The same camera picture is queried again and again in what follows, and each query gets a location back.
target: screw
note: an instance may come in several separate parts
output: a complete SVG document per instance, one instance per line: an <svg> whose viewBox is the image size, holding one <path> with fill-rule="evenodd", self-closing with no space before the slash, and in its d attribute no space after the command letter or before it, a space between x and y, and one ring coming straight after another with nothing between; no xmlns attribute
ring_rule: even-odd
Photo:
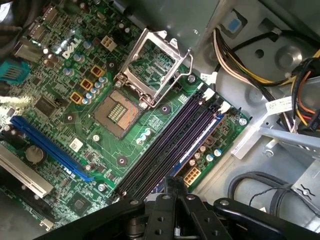
<svg viewBox="0 0 320 240"><path fill-rule="evenodd" d="M239 124L241 126L245 126L245 125L247 125L247 123L248 123L247 119L245 119L245 118L240 118L239 119Z"/></svg>
<svg viewBox="0 0 320 240"><path fill-rule="evenodd" d="M227 200L221 200L221 201L220 201L220 204L221 204L222 206L228 206L230 203L229 203Z"/></svg>
<svg viewBox="0 0 320 240"><path fill-rule="evenodd" d="M137 201L137 200L132 200L132 201L130 202L131 205L137 205L138 203L139 203L139 201Z"/></svg>
<svg viewBox="0 0 320 240"><path fill-rule="evenodd" d="M117 81L116 83L115 83L115 87L116 88L121 88L121 86L122 86L122 83L120 82L120 81Z"/></svg>
<svg viewBox="0 0 320 240"><path fill-rule="evenodd" d="M265 150L265 151L264 151L264 154L265 154L268 158L273 157L273 156L275 155L274 152L273 152L272 150L270 150L270 149Z"/></svg>
<svg viewBox="0 0 320 240"><path fill-rule="evenodd" d="M194 75L188 76L189 83L193 84L196 81L196 77Z"/></svg>
<svg viewBox="0 0 320 240"><path fill-rule="evenodd" d="M170 195L163 195L162 198L163 198L163 199L170 199L171 196L170 196Z"/></svg>
<svg viewBox="0 0 320 240"><path fill-rule="evenodd" d="M194 195L188 195L188 196L186 196L186 199L188 199L188 200L193 200L193 199L195 199L196 197L194 196Z"/></svg>
<svg viewBox="0 0 320 240"><path fill-rule="evenodd" d="M100 192L103 192L104 190L106 190L106 186L101 183L101 184L99 184L99 186L98 186L98 190L99 190Z"/></svg>

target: chipset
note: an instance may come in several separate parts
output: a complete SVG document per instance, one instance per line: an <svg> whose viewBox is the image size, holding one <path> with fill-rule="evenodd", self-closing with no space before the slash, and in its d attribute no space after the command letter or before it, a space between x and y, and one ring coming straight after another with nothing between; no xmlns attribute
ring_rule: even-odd
<svg viewBox="0 0 320 240"><path fill-rule="evenodd" d="M57 109L51 101L49 101L43 96L40 97L40 99L36 102L34 107L38 109L40 112L42 112L44 115L46 115L48 118L51 117Z"/></svg>
<svg viewBox="0 0 320 240"><path fill-rule="evenodd" d="M114 90L95 110L94 119L117 138L122 138L140 114L139 108L132 101Z"/></svg>

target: white connector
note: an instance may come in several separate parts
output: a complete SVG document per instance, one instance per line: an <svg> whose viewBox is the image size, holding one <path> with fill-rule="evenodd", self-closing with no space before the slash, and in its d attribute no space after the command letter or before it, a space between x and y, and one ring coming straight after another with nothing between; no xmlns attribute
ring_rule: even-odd
<svg viewBox="0 0 320 240"><path fill-rule="evenodd" d="M54 186L33 171L2 144L0 144L0 166L40 198L43 198L54 189Z"/></svg>
<svg viewBox="0 0 320 240"><path fill-rule="evenodd" d="M101 44L108 49L110 52L112 52L118 45L114 42L114 40L108 36L105 36L102 41Z"/></svg>

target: orange wire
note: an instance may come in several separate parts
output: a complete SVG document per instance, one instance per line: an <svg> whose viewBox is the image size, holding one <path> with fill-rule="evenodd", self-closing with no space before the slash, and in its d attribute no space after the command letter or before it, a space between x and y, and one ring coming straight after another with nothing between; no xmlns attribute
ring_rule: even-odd
<svg viewBox="0 0 320 240"><path fill-rule="evenodd" d="M305 111L308 112L308 113L315 114L316 112L313 111L313 110L311 110L311 109L309 109L309 108L307 108L307 107L303 104L303 102L301 101L301 99L300 99L300 94L301 94L301 91L302 91L302 86L303 86L303 84L306 82L306 80L308 79L308 77L309 77L310 74L311 74L311 71L308 71L308 72L306 73L306 75L304 76L304 78L302 79L302 82L301 82L301 84L300 84L300 86L299 86L299 89L298 89L297 101L299 102L299 105L300 105L300 107L301 107L303 110L305 110Z"/></svg>

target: teal connector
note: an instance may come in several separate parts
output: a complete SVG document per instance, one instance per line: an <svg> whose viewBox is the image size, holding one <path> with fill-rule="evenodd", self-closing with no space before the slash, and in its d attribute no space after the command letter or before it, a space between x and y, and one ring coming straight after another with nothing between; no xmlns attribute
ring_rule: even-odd
<svg viewBox="0 0 320 240"><path fill-rule="evenodd" d="M24 61L7 59L0 66L0 81L8 84L21 84L29 73L29 65Z"/></svg>

